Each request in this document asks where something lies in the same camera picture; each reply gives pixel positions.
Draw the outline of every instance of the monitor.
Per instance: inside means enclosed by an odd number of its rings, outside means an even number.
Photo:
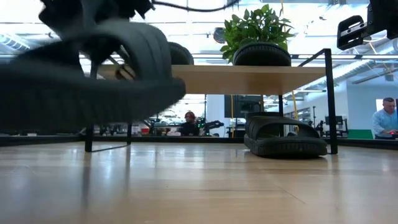
[[[329,125],[329,116],[325,117],[326,125]],[[343,124],[343,116],[336,116],[336,124]]]
[[[246,113],[261,112],[261,95],[225,95],[224,96],[224,117],[245,118]]]

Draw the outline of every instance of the machine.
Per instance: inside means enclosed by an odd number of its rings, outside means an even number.
[[[329,123],[329,117],[325,117],[325,124],[330,125]],[[317,131],[319,131],[320,136],[324,138],[330,137],[330,131],[325,131],[323,132],[323,121],[321,121],[320,124],[315,128]],[[336,133],[338,138],[347,138],[348,137],[348,125],[347,125],[347,119],[344,119],[343,116],[336,116]]]
[[[180,127],[180,123],[172,123],[172,124],[162,124],[156,122],[150,122],[150,131],[149,133],[154,136],[162,136],[163,133],[167,135],[172,129],[178,131]],[[195,126],[199,129],[199,136],[210,136],[210,130],[223,127],[224,123],[220,121],[211,121],[206,122],[205,118],[197,118],[195,121]]]
[[[224,95],[224,117],[245,118],[246,113],[262,111],[262,95]]]
[[[398,37],[398,0],[369,0],[368,21],[361,16],[351,16],[338,25],[337,47],[350,49],[363,44],[365,38],[387,30],[387,38]]]

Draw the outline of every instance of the robotic arm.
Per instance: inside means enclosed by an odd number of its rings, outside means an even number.
[[[205,118],[200,118],[199,120],[197,120],[196,126],[199,129],[199,136],[208,136],[208,135],[210,135],[209,131],[211,129],[223,127],[224,123],[222,123],[220,121],[211,121],[211,122],[206,123]]]
[[[369,0],[368,21],[352,16],[338,24],[337,47],[350,49],[363,44],[370,35],[387,30],[387,38],[398,37],[398,0]]]

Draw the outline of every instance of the man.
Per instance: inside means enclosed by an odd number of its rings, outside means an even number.
[[[375,139],[395,140],[393,134],[398,134],[398,117],[393,98],[383,99],[383,109],[375,112],[372,120]]]
[[[198,136],[199,128],[195,124],[195,114],[191,111],[185,114],[185,123],[181,124],[179,129],[181,136]]]

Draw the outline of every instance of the woman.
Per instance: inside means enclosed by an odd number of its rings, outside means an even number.
[[[185,114],[185,123],[179,129],[181,136],[199,136],[199,128],[195,124],[195,114],[191,111]]]

